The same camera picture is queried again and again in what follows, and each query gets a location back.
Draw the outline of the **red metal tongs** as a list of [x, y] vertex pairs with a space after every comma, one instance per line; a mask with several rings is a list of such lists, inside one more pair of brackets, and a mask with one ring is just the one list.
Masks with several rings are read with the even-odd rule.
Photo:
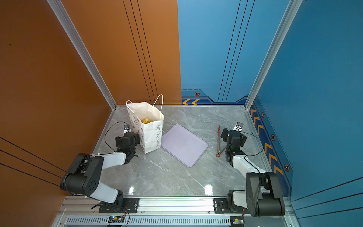
[[226, 148], [223, 148], [222, 150], [220, 150], [220, 126], [218, 127], [217, 130], [217, 154], [216, 157], [220, 158], [221, 153], [223, 153], [226, 150]]

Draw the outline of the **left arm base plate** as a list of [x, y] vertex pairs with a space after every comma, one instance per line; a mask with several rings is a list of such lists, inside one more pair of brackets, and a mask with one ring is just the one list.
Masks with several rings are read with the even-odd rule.
[[114, 203], [101, 202], [99, 205], [99, 213], [137, 213], [140, 199], [137, 197], [132, 198], [119, 198]]

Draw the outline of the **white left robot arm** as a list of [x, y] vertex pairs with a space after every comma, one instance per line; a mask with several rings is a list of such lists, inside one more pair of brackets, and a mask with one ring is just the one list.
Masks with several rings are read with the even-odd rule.
[[116, 137], [115, 141], [117, 150], [112, 153], [78, 154], [63, 177], [60, 188], [103, 204], [120, 206], [123, 203], [123, 193], [102, 183], [100, 177], [104, 169], [128, 164], [134, 158], [136, 146], [140, 144], [140, 136], [130, 131], [122, 137]]

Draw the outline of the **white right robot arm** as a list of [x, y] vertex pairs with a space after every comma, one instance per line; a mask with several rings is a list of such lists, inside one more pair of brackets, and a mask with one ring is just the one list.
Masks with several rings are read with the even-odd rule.
[[245, 190], [230, 190], [226, 208], [232, 213], [248, 211], [253, 217], [284, 216], [285, 203], [277, 174], [254, 164], [241, 147], [247, 137], [240, 131], [223, 129], [226, 161], [246, 179]]

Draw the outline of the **white printed paper bag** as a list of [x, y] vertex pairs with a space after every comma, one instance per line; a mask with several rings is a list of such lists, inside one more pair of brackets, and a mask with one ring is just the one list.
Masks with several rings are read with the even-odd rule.
[[[140, 146], [144, 153], [150, 153], [161, 147], [161, 139], [164, 124], [162, 107], [157, 108], [156, 103], [147, 102], [133, 103], [126, 101], [131, 128], [133, 132], [140, 135]], [[150, 119], [151, 123], [143, 124], [142, 120]]]

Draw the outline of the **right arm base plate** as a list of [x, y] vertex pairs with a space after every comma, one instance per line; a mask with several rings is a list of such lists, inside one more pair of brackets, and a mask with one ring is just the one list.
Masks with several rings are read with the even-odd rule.
[[214, 198], [214, 212], [216, 214], [249, 214], [250, 212], [243, 207], [234, 206], [231, 202], [228, 202], [226, 197], [223, 198]]

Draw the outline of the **small bundt bread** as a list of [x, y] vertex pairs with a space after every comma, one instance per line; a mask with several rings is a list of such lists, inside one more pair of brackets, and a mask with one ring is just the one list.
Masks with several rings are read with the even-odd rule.
[[142, 120], [142, 123], [143, 124], [148, 124], [148, 123], [151, 123], [151, 121], [150, 121], [150, 119], [145, 118], [144, 120]]

